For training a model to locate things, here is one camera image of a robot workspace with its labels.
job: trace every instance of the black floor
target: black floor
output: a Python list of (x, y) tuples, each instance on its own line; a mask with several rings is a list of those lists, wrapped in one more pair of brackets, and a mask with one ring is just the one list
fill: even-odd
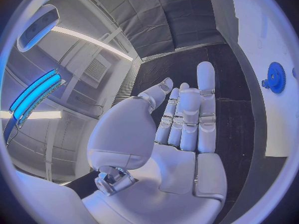
[[(254, 118), (251, 97), (238, 60), (226, 44), (196, 48), (163, 56), (141, 65), (132, 96), (171, 77), (174, 87), (187, 82), (197, 87), (196, 67), (209, 61), (216, 75), (216, 153), (223, 162), (228, 184), (220, 223), (236, 202), (246, 181), (254, 145)], [(167, 101), (152, 113), (158, 127)]]

